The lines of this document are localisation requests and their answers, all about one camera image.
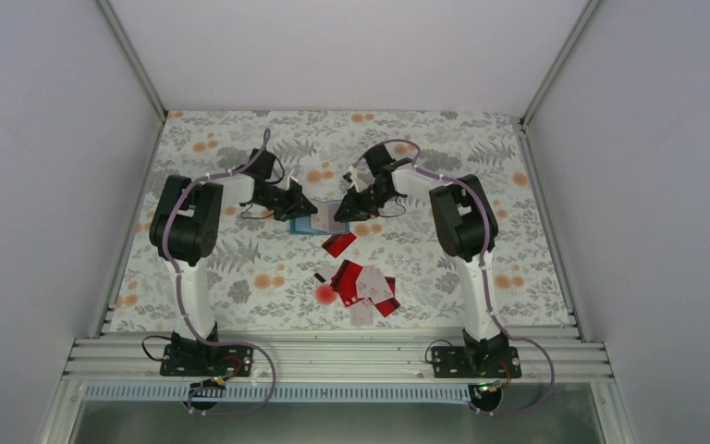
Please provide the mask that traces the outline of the white floral card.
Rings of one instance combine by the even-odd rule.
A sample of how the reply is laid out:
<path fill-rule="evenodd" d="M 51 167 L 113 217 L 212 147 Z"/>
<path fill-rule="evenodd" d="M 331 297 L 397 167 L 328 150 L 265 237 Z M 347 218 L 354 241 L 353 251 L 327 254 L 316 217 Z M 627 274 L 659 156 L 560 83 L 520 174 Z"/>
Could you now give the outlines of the white floral card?
<path fill-rule="evenodd" d="M 332 202 L 318 202 L 315 204 L 317 212 L 310 215 L 310 227 L 316 231 L 331 232 L 335 228 L 336 221 L 331 211 L 334 207 Z"/>

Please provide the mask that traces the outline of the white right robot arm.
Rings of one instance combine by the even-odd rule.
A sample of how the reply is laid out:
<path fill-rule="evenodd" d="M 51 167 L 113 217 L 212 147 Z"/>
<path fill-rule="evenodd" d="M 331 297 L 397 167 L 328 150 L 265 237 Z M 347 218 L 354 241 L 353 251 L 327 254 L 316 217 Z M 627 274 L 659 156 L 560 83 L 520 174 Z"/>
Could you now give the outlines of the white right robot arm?
<path fill-rule="evenodd" d="M 385 204 L 411 197 L 432 211 L 436 239 L 459 273 L 465 307 L 463 353 L 466 369 L 487 376 L 499 364 L 508 336 L 496 318 L 491 279 L 498 224 L 480 180 L 474 175 L 452 178 L 435 173 L 416 161 L 395 159 L 384 144 L 370 148 L 356 161 L 365 162 L 373 182 L 357 181 L 357 164 L 343 176 L 349 187 L 336 212 L 341 222 L 379 216 Z"/>

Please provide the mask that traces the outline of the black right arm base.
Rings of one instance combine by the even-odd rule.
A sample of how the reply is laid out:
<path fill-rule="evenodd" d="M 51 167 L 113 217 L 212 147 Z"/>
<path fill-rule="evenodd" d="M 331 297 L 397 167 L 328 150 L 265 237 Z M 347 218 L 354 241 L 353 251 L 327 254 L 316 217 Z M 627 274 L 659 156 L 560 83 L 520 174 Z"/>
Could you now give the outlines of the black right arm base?
<path fill-rule="evenodd" d="M 518 350 L 504 333 L 478 340 L 463 330 L 462 337 L 461 345 L 437 339 L 427 347 L 424 359 L 433 367 L 435 378 L 522 377 Z"/>

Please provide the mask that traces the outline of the red card with black stripe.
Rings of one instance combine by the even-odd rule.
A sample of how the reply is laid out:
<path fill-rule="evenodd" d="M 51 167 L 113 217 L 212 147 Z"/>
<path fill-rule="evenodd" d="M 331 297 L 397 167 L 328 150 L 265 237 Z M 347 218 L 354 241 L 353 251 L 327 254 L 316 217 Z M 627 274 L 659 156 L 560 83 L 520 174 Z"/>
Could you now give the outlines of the red card with black stripe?
<path fill-rule="evenodd" d="M 361 271 L 361 265 L 345 260 L 331 278 L 332 290 L 346 307 L 361 301 L 357 290 L 357 280 Z"/>

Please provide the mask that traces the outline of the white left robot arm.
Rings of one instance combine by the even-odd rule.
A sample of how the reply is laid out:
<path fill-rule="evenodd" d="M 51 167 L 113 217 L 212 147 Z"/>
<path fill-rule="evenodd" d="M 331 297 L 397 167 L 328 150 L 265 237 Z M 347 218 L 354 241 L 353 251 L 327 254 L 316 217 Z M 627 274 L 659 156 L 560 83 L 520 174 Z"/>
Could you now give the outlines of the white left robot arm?
<path fill-rule="evenodd" d="M 217 244 L 223 207 L 258 205 L 276 221 L 318 213 L 294 178 L 272 178 L 277 162 L 274 154 L 261 148 L 253 150 L 242 166 L 197 179 L 171 175 L 165 180 L 149 240 L 174 278 L 180 311 L 174 336 L 191 341 L 183 361 L 196 374 L 209 374 L 220 362 L 207 258 Z"/>

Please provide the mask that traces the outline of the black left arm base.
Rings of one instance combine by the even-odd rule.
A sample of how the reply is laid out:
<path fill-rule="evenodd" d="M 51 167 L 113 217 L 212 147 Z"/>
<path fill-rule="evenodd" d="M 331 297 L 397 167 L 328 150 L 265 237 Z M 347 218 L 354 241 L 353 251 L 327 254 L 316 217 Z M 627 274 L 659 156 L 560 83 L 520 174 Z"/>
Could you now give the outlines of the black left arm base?
<path fill-rule="evenodd" d="M 250 376 L 254 349 L 242 344 L 211 347 L 172 333 L 160 363 L 161 376 Z"/>

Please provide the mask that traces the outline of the blue leather card holder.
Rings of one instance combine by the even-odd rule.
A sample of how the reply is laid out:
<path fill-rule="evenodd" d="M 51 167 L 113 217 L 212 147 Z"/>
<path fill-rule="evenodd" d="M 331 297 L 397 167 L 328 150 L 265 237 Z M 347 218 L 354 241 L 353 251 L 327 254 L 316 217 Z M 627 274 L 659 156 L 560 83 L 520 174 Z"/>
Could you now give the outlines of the blue leather card holder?
<path fill-rule="evenodd" d="M 295 235 L 339 235 L 349 232 L 348 222 L 335 221 L 334 216 L 340 206 L 340 201 L 312 200 L 317 209 L 315 214 L 291 219 L 289 232 Z"/>

